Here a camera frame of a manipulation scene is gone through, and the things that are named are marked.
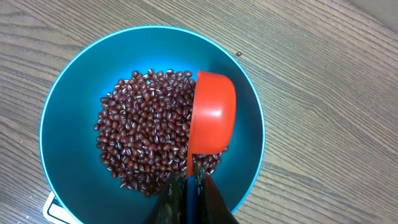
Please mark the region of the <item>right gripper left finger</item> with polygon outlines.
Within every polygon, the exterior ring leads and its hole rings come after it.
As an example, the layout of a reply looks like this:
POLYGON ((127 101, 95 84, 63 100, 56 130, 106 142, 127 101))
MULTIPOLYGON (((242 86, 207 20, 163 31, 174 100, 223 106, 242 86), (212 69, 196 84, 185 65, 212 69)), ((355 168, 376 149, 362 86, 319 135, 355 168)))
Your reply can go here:
POLYGON ((143 224, 186 223, 186 197, 185 174, 171 174, 143 224))

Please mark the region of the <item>red scoop with blue handle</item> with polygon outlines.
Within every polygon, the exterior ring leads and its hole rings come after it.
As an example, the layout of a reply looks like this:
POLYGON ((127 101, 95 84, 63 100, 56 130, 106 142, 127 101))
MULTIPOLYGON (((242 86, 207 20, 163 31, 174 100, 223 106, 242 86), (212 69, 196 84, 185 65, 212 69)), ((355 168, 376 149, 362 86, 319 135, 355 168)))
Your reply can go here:
POLYGON ((229 144, 236 117, 236 90, 217 73, 198 71, 187 151, 186 219, 194 224, 195 154, 215 155, 229 144))

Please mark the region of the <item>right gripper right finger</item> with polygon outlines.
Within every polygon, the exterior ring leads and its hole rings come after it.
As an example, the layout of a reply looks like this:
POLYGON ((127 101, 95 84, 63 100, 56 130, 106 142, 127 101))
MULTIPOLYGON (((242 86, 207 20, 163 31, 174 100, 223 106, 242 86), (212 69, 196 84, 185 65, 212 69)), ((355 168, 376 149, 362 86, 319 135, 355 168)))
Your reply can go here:
POLYGON ((194 221, 199 224, 239 224, 226 206, 214 180, 194 166, 194 221))

